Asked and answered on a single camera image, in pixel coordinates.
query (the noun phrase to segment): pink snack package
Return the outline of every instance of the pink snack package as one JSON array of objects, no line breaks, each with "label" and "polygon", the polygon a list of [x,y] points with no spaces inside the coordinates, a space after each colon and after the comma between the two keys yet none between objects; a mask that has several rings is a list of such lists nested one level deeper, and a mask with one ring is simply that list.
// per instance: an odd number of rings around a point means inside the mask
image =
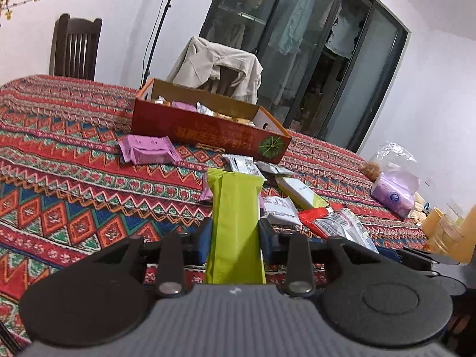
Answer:
[{"label": "pink snack package", "polygon": [[208,186],[208,181],[206,180],[206,172],[203,175],[203,184],[202,184],[202,193],[200,194],[200,197],[198,198],[199,201],[211,201],[213,198],[213,193]]},{"label": "pink snack package", "polygon": [[134,165],[169,164],[181,161],[168,137],[144,137],[129,134],[118,145],[125,162]]},{"label": "pink snack package", "polygon": [[197,108],[194,105],[188,103],[172,102],[172,107],[179,108],[181,110],[192,111],[193,113],[197,112]]}]

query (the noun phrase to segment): glass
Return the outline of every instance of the glass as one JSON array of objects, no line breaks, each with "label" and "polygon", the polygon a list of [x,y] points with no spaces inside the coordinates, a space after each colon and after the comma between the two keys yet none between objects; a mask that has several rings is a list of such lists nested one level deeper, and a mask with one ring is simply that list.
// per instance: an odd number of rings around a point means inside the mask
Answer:
[{"label": "glass", "polygon": [[274,3],[275,0],[221,0],[205,38],[253,52]]},{"label": "glass", "polygon": [[283,122],[315,52],[334,0],[280,0],[279,20],[260,50],[258,104]]},{"label": "glass", "polygon": [[455,221],[445,214],[436,225],[427,245],[435,254],[449,255],[462,240],[463,235],[458,231]]},{"label": "glass", "polygon": [[337,18],[294,117],[295,128],[315,135],[325,121],[370,12],[369,0],[342,0]]},{"label": "glass", "polygon": [[376,10],[354,68],[323,135],[325,141],[347,147],[378,86],[397,32],[397,27]]}]

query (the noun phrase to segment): wardrobe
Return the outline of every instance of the wardrobe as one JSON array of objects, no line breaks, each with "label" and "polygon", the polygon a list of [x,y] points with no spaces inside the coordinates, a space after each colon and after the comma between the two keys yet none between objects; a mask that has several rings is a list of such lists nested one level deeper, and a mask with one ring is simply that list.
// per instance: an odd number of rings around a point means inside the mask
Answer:
[{"label": "wardrobe", "polygon": [[256,54],[258,104],[283,126],[353,151],[407,35],[375,0],[213,0],[200,34]]}]

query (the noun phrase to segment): beige jacket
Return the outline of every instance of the beige jacket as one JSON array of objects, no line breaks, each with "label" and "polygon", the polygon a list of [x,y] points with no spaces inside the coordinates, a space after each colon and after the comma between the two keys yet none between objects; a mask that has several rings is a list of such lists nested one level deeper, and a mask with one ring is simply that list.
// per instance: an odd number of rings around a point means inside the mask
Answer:
[{"label": "beige jacket", "polygon": [[258,101],[263,67],[255,55],[240,49],[193,37],[167,77],[168,82],[197,88],[209,79],[220,79],[220,66],[238,72],[232,82],[233,98],[244,102]]}]

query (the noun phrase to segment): glass door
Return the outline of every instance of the glass door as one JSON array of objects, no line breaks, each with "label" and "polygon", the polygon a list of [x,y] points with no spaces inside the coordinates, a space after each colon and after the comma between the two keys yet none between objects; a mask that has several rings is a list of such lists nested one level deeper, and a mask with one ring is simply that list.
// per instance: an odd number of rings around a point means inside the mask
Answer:
[{"label": "glass door", "polygon": [[258,104],[284,122],[303,77],[316,65],[340,0],[280,0],[258,44]]},{"label": "glass door", "polygon": [[255,52],[277,0],[213,0],[201,36]]},{"label": "glass door", "polygon": [[315,125],[324,121],[344,76],[352,69],[351,61],[357,54],[359,39],[365,36],[363,28],[371,5],[370,0],[339,1],[322,52],[303,79],[285,126],[315,134]]},{"label": "glass door", "polygon": [[317,133],[319,138],[338,146],[349,146],[362,118],[371,111],[369,105],[379,84],[385,80],[386,66],[394,59],[392,50],[399,48],[398,33],[398,27],[375,9],[346,84]]}]

